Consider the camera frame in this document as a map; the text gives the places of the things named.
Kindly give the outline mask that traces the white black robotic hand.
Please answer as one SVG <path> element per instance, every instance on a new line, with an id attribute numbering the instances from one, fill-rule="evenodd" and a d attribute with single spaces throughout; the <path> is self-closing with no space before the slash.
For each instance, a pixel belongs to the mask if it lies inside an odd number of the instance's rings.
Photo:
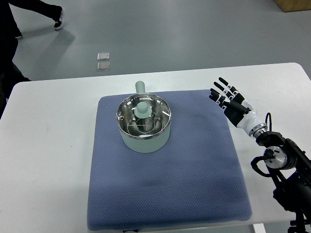
<path id="1" fill-rule="evenodd" d="M 210 89 L 209 98 L 224 111 L 227 119 L 243 129 L 249 137 L 257 138 L 267 131 L 267 124 L 260 119 L 253 105 L 230 83 L 220 77 Z"/>

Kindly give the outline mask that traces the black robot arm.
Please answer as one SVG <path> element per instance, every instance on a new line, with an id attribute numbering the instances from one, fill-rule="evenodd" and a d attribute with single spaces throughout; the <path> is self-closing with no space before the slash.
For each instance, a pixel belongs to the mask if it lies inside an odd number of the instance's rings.
<path id="1" fill-rule="evenodd" d="M 273 180 L 273 198 L 284 210 L 296 214 L 288 232 L 305 233 L 305 226 L 311 224 L 311 160 L 294 141 L 280 133 L 259 130 L 253 137 L 265 151 L 252 160 L 252 169 Z"/>

